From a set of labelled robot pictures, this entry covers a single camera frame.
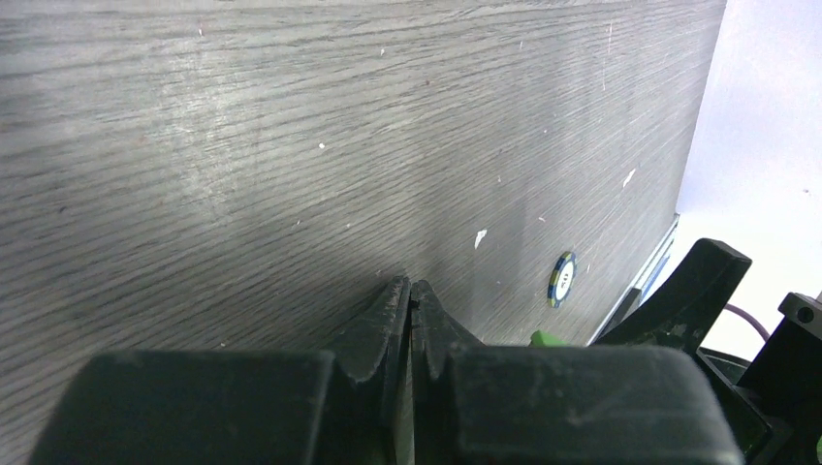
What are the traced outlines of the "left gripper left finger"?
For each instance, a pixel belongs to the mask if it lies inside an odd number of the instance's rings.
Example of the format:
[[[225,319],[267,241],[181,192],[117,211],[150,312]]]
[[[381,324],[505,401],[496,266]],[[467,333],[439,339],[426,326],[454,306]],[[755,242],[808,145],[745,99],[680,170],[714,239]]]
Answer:
[[[318,350],[95,356],[30,462],[394,464],[410,291],[393,278]]]

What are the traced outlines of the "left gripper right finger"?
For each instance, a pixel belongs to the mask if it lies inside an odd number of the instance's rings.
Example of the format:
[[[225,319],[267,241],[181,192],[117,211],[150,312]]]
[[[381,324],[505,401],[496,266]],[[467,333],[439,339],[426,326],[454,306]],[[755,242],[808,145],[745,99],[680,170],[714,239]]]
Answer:
[[[490,346],[410,291],[419,464],[741,464],[707,378],[657,346]]]

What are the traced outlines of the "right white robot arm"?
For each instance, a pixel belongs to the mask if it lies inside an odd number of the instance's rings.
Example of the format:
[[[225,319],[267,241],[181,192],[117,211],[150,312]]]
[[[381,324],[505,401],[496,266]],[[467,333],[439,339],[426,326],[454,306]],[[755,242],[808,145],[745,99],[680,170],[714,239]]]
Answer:
[[[730,304],[750,258],[701,238],[647,300],[631,303],[595,338],[606,345],[650,344],[688,354],[708,378],[736,443],[749,464],[821,461],[821,300],[789,293],[782,319],[766,330]],[[703,341],[724,313],[750,323],[764,340],[756,357],[706,349]]]

